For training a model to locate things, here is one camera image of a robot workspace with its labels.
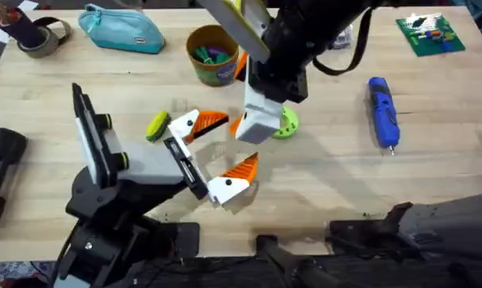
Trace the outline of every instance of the pencil case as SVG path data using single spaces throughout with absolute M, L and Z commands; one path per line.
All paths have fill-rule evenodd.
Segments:
M 155 24 L 134 10 L 107 10 L 88 4 L 78 22 L 91 40 L 102 48 L 157 54 L 165 44 Z

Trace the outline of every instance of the wooden table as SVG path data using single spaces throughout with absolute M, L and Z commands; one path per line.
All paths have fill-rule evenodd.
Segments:
M 441 12 L 465 52 L 418 58 L 396 18 Z M 159 110 L 194 107 L 241 113 L 243 84 L 201 84 L 185 54 L 196 27 L 214 22 L 203 10 L 147 10 L 168 45 L 159 55 L 97 48 L 77 26 L 81 11 L 34 11 L 71 23 L 75 35 L 55 55 L 31 59 L 10 42 L 0 60 L 0 126 L 30 139 L 5 189 L 0 261 L 55 259 L 75 223 L 65 213 L 83 167 L 70 83 L 80 84 L 98 113 L 111 113 L 118 135 L 144 142 Z M 321 56 L 345 66 L 353 49 Z M 386 77 L 401 128 L 396 156 L 381 155 L 370 125 L 367 81 Z M 351 73 L 329 77 L 309 68 L 309 99 L 286 103 L 301 128 L 289 140 L 259 146 L 229 139 L 226 126 L 191 147 L 208 176 L 260 151 L 257 183 L 226 209 L 188 191 L 149 212 L 162 221 L 201 224 L 202 256 L 253 253 L 256 234 L 276 234 L 296 253 L 327 252 L 332 219 L 383 217 L 399 202 L 433 203 L 482 194 L 482 36 L 462 7 L 379 9 L 364 59 Z

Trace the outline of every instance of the black cable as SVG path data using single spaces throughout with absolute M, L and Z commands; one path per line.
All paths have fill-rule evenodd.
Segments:
M 81 225 L 81 220 L 78 220 L 77 223 L 75 223 L 74 228 L 72 228 L 72 231 L 70 231 L 70 234 L 66 238 L 65 243 L 63 244 L 62 250 L 59 252 L 58 259 L 56 259 L 52 272 L 50 273 L 49 283 L 47 284 L 49 288 L 54 287 L 54 283 L 56 282 L 56 277 L 58 276 L 59 264 L 62 261 L 66 251 L 68 250 L 68 247 L 70 246 L 70 239 L 74 236 L 75 230 L 80 225 Z
M 168 262 L 163 267 L 159 267 L 159 271 L 153 275 L 152 279 L 150 279 L 150 281 L 146 284 L 145 288 L 149 288 L 155 282 L 155 280 L 157 280 L 161 273 L 164 272 L 164 269 L 171 264 L 173 264 L 173 262 Z
M 448 255 L 448 256 L 455 256 L 455 257 L 460 257 L 460 258 L 466 258 L 470 260 L 476 260 L 476 261 L 481 261 L 482 262 L 482 254 L 475 254 L 473 252 L 468 252 L 468 251 L 462 251 L 462 250 L 454 250 L 454 249 L 445 249 L 445 248 L 400 248 L 400 249 L 365 249 L 365 248 L 360 248 L 358 245 L 346 241 L 342 238 L 330 236 L 329 239 L 333 241 L 339 241 L 343 245 L 348 245 L 354 250 L 357 251 L 357 254 L 381 254 L 381 253 L 395 253 L 395 252 L 423 252 L 423 253 L 437 253 L 437 254 L 443 254 L 443 255 Z
M 166 272 L 168 274 L 180 274 L 180 275 L 189 275 L 189 274 L 212 274 L 212 273 L 216 273 L 218 271 L 221 271 L 221 270 L 224 270 L 226 268 L 229 268 L 229 267 L 232 267 L 232 266 L 238 266 L 238 265 L 242 265 L 242 264 L 245 264 L 247 262 L 251 262 L 252 260 L 255 260 L 255 256 L 252 256 L 252 257 L 249 257 L 249 258 L 246 258 L 246 259 L 242 259 L 242 260 L 237 260 L 237 261 L 233 261 L 233 262 L 227 262 L 225 264 L 222 264 L 222 265 L 219 265 L 217 267 L 214 267 L 212 269 L 208 269 L 208 270 L 203 270 L 201 268 L 193 268 L 191 270 L 168 270 L 166 269 L 165 267 L 160 267 L 160 266 L 157 266 L 157 265 L 153 265 L 154 267 L 157 267 L 158 269 L 163 269 L 163 272 Z
M 40 270 L 40 268 L 36 267 L 36 265 L 34 265 L 33 261 L 30 261 L 30 264 L 41 276 L 43 276 L 43 278 L 46 280 L 46 282 L 49 282 L 49 277 L 47 277 L 47 275 L 45 273 L 43 273 Z

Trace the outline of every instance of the orange object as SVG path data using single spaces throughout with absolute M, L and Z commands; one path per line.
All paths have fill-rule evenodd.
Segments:
M 249 184 L 255 179 L 258 168 L 258 153 L 247 157 L 243 162 L 235 165 L 234 168 L 226 171 L 222 177 L 240 178 L 248 180 Z
M 235 74 L 233 75 L 234 79 L 237 79 L 237 76 L 241 72 L 242 68 L 244 68 L 244 66 L 246 66 L 247 60 L 248 60 L 248 54 L 246 52 L 244 52 L 242 54 L 241 58 L 239 59 L 239 62 L 237 62 L 237 68 L 235 69 Z
M 200 111 L 191 133 L 185 136 L 184 140 L 189 144 L 194 141 L 194 139 L 227 122 L 228 115 L 225 113 L 216 111 Z
M 241 123 L 242 116 L 243 115 L 239 116 L 237 119 L 235 119 L 233 124 L 230 125 L 230 128 L 229 128 L 230 135 L 232 135 L 232 137 L 234 137 L 234 138 L 235 138 L 235 133 L 237 132 L 237 128 L 239 127 L 239 123 Z

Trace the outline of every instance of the cup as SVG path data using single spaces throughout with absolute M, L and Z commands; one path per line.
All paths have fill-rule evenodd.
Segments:
M 239 45 L 219 25 L 208 25 L 196 29 L 187 38 L 185 44 L 189 60 L 200 81 L 209 86 L 224 86 L 234 80 Z M 231 56 L 230 60 L 221 64 L 205 64 L 194 57 L 200 47 L 216 47 Z

